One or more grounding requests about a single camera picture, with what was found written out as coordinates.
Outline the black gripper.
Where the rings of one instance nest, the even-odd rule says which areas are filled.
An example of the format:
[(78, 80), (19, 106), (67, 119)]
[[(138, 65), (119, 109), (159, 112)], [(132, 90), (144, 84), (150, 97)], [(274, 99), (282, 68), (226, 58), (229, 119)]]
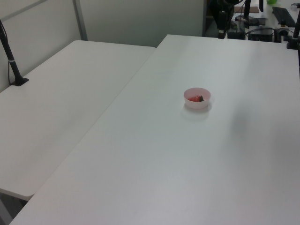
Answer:
[(225, 11), (220, 11), (218, 14), (218, 20), (217, 20), (217, 28), (219, 29), (218, 31), (218, 38), (219, 39), (224, 39), (226, 36), (226, 25), (227, 25), (227, 12)]

